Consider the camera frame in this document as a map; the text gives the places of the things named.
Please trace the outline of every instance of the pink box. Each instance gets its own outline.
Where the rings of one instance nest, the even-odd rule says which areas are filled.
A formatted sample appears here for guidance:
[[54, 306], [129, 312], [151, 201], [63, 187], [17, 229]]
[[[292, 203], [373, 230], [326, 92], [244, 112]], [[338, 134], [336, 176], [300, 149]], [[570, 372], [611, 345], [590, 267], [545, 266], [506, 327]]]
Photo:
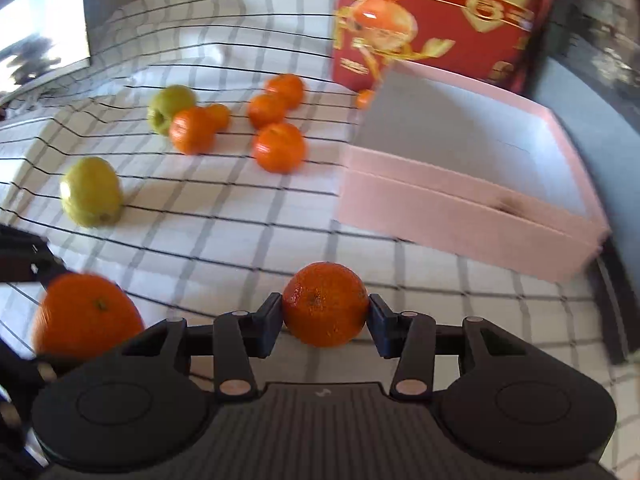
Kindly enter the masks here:
[[609, 233], [548, 108], [429, 66], [390, 67], [343, 163], [340, 222], [542, 280], [575, 274]]

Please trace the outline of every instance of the checkered tablecloth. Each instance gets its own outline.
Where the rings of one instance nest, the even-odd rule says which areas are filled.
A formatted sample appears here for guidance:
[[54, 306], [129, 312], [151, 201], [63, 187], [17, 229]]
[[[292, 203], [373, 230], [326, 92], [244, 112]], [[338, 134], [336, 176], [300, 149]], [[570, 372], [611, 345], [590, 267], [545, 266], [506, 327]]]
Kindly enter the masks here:
[[[483, 316], [591, 376], [618, 406], [618, 428], [602, 463], [631, 479], [640, 463], [637, 371], [611, 367], [583, 276], [546, 283], [333, 219], [340, 147], [358, 119], [352, 92], [330, 79], [334, 0], [140, 0], [90, 35], [92, 66], [15, 100], [0, 123], [2, 221], [49, 239], [72, 269], [116, 281], [147, 324], [179, 313], [190, 324], [222, 312], [255, 310], [306, 264], [353, 269], [395, 310], [439, 323]], [[265, 79], [294, 72], [308, 87], [289, 115], [308, 142], [299, 172], [262, 171], [250, 157], [246, 102]], [[214, 152], [184, 156], [153, 134], [146, 102], [168, 84], [193, 88], [201, 104], [232, 109]], [[60, 176], [81, 156], [108, 160], [126, 209], [113, 228], [84, 229], [63, 214]], [[30, 354], [39, 285], [0, 287], [0, 336]], [[318, 350], [287, 333], [272, 357], [252, 363], [264, 381], [381, 381], [396, 362], [377, 357], [366, 331]], [[194, 359], [208, 387], [210, 359]], [[437, 388], [458, 376], [438, 357]]]

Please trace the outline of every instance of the red packaging with orange pictures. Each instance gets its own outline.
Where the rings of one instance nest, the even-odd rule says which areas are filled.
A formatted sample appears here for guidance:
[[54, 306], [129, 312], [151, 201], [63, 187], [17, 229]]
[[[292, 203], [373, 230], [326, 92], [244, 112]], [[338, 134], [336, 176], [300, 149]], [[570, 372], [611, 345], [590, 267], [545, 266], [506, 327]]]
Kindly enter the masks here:
[[553, 0], [337, 0], [334, 81], [372, 88], [395, 59], [519, 91]]

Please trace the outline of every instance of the white tablecloth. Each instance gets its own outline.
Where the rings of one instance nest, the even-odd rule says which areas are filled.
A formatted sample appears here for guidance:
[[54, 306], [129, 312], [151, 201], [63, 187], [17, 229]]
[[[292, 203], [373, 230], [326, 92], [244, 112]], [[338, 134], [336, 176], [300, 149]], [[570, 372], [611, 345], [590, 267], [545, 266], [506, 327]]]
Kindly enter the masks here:
[[[41, 234], [73, 269], [101, 273], [125, 290], [147, 324], [179, 312], [190, 324], [255, 310], [306, 264], [353, 269], [395, 310], [439, 323], [483, 316], [591, 376], [618, 406], [618, 428], [602, 463], [631, 479], [640, 463], [637, 371], [606, 360], [598, 314], [583, 276], [546, 283], [333, 219], [340, 147], [358, 113], [352, 92], [330, 79], [334, 0], [140, 0], [90, 34], [92, 66], [15, 100], [0, 123], [2, 222]], [[305, 104], [289, 115], [308, 142], [291, 176], [250, 158], [246, 102], [282, 72], [305, 78]], [[233, 113], [214, 153], [183, 156], [153, 134], [146, 102], [184, 84], [201, 104]], [[98, 155], [121, 177], [126, 209], [114, 228], [84, 229], [62, 213], [60, 176]], [[30, 354], [39, 285], [0, 287], [0, 336]], [[283, 333], [271, 358], [253, 362], [264, 381], [382, 381], [395, 361], [377, 357], [364, 331], [337, 349], [309, 348]], [[207, 387], [210, 359], [194, 360]], [[436, 362], [436, 387], [458, 376]]]

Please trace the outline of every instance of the yellow-green fruit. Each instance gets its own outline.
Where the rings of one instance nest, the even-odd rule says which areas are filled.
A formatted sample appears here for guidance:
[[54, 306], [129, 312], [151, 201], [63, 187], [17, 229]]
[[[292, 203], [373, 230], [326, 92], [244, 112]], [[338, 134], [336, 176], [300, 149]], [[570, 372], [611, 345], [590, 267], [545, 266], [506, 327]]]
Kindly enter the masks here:
[[168, 86], [149, 101], [146, 120], [156, 134], [167, 136], [174, 116], [178, 112], [194, 107], [196, 102], [196, 95], [190, 88], [182, 85]]
[[82, 227], [113, 224], [122, 209], [118, 175], [99, 156], [85, 157], [66, 172], [60, 198], [65, 213]]

